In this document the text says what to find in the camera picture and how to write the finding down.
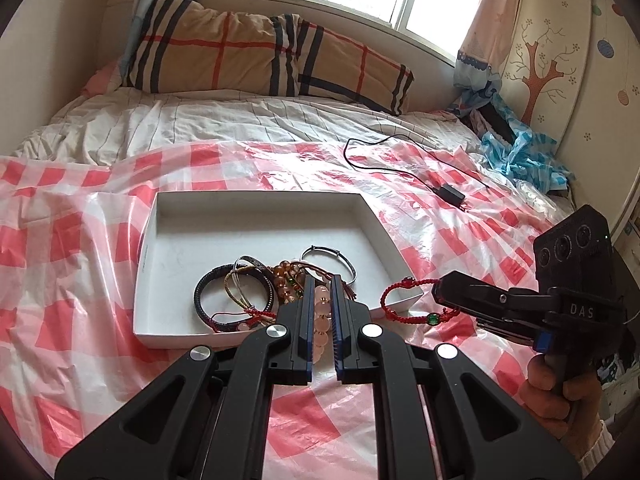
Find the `right hand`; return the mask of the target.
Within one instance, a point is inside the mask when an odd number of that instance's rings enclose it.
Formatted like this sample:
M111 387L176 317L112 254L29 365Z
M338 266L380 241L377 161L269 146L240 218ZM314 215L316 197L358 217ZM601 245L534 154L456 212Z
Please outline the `right hand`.
M594 370L560 382L544 356L534 356L518 394L523 408L578 460L597 442L602 387Z

